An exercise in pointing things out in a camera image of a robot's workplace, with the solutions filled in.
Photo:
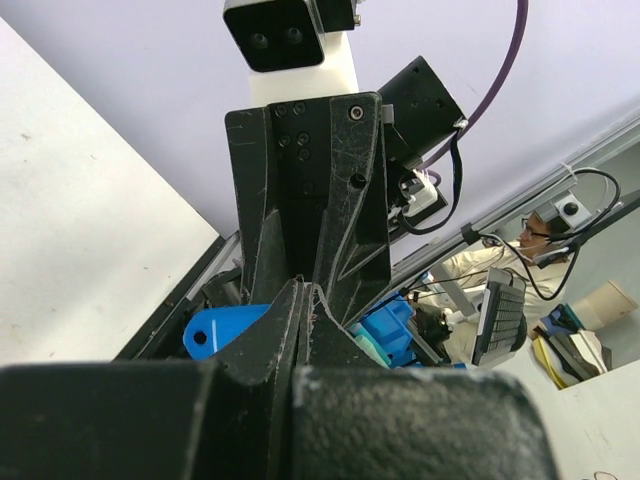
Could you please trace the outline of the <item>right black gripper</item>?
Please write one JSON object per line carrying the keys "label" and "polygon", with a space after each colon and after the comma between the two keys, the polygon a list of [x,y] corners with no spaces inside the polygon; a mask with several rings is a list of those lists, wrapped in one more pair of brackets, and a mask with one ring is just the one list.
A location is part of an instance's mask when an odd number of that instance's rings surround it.
{"label": "right black gripper", "polygon": [[232,111],[225,126],[242,248],[241,297],[320,285],[353,323],[391,277],[382,100],[376,92]]}

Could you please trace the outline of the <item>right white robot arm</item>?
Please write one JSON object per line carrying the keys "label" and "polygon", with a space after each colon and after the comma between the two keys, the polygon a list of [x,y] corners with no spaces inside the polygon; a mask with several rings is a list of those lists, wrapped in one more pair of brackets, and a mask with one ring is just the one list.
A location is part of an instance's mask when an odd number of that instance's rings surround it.
{"label": "right white robot arm", "polygon": [[408,209],[421,157],[463,120],[422,57],[376,92],[229,112],[241,300],[269,304],[298,277],[337,321],[358,319],[391,281],[390,213]]}

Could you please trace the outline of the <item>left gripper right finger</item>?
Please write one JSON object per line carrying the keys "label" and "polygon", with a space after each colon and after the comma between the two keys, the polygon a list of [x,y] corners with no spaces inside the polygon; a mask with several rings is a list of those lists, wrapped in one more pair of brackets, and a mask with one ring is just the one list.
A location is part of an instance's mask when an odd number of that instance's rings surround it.
{"label": "left gripper right finger", "polygon": [[514,377],[448,368],[314,364],[311,284],[293,287],[299,363],[291,378],[294,479],[555,479],[533,399]]}

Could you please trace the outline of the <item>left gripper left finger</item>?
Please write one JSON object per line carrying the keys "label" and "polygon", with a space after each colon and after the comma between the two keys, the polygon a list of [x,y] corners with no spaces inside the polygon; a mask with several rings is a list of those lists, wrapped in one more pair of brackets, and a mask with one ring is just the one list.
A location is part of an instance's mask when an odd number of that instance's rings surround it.
{"label": "left gripper left finger", "polygon": [[305,286],[206,361],[5,367],[5,479],[278,479]]}

